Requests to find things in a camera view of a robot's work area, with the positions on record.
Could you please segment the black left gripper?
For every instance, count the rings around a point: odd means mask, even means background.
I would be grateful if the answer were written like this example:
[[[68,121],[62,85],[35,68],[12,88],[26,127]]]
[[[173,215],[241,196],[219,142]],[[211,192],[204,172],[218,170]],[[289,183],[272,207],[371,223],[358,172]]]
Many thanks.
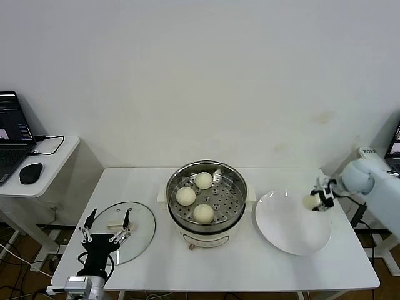
[[[80,270],[80,276],[97,276],[110,278],[114,272],[115,263],[111,253],[120,249],[121,245],[130,235],[129,210],[126,211],[122,229],[114,236],[112,234],[93,234],[93,226],[97,209],[86,218],[84,226],[78,231],[82,234],[82,246],[85,249],[80,254],[80,263],[84,267]]]

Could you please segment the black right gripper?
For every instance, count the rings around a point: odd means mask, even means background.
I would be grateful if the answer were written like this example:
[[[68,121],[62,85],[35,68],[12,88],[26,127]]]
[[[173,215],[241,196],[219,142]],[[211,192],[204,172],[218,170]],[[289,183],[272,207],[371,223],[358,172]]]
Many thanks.
[[[312,211],[324,212],[327,209],[331,209],[334,206],[334,200],[336,198],[334,191],[330,187],[314,187],[310,192],[311,196],[318,196],[321,198],[321,203],[314,205]]]

